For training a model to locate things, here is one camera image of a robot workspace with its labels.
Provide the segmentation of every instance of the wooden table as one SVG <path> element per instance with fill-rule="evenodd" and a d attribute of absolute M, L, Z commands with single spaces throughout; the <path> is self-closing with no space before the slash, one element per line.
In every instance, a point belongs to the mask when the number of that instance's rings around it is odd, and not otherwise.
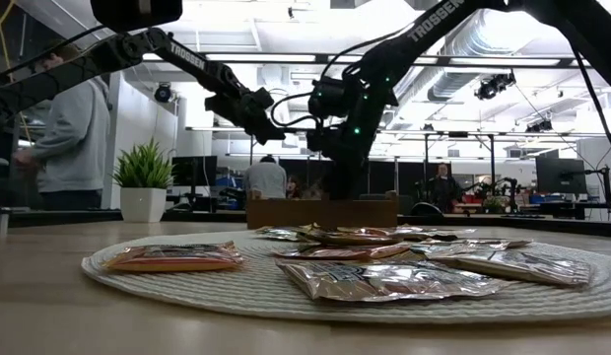
<path fill-rule="evenodd" d="M 113 222 L 11 230 L 0 241 L 0 355 L 611 354 L 611 319 L 448 327 L 253 319 L 141 299 L 80 270 L 82 257 L 119 242 L 243 229 Z M 478 236 L 532 238 L 611 255 L 607 238 L 503 228 L 481 228 Z"/>

